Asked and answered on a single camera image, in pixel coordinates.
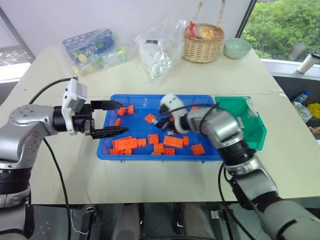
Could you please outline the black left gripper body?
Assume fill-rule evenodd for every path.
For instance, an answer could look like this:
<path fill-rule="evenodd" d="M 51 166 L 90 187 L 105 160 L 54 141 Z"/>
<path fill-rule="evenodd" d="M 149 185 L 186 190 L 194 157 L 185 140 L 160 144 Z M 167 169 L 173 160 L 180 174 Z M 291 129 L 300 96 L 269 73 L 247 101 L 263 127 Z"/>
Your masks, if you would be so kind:
<path fill-rule="evenodd" d="M 79 112 L 72 117 L 73 127 L 76 133 L 82 133 L 86 136 L 95 134 L 95 120 L 93 119 L 94 108 L 91 103 L 84 104 Z"/>

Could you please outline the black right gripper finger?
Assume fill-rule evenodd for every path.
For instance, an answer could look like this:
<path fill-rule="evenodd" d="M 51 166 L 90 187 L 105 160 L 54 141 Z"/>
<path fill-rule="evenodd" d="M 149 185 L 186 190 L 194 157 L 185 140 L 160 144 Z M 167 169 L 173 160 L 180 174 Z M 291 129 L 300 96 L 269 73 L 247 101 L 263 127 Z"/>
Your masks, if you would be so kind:
<path fill-rule="evenodd" d="M 166 121 L 165 120 L 157 120 L 153 119 L 151 123 L 157 127 L 158 129 L 161 129 L 162 131 L 166 130 Z"/>

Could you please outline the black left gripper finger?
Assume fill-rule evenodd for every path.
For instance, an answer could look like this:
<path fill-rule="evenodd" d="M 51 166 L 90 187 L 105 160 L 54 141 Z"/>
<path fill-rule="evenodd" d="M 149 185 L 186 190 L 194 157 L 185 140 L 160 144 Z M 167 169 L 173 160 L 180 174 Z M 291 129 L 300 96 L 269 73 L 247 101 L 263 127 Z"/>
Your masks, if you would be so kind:
<path fill-rule="evenodd" d="M 90 136 L 93 139 L 104 139 L 104 138 L 112 138 L 117 135 L 121 135 L 127 132 L 129 129 L 127 127 L 122 126 L 108 126 L 102 129 L 94 129 Z"/>
<path fill-rule="evenodd" d="M 116 110 L 123 107 L 123 104 L 114 100 L 92 100 L 90 102 L 93 110 Z"/>

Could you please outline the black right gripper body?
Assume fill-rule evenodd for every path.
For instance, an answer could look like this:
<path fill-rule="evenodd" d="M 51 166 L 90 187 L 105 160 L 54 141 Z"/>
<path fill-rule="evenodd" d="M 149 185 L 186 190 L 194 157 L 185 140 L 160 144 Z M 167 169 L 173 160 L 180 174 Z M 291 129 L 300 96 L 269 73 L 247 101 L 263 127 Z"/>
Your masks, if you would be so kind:
<path fill-rule="evenodd" d="M 164 117 L 161 120 L 163 122 L 162 131 L 175 131 L 175 120 L 172 116 Z"/>

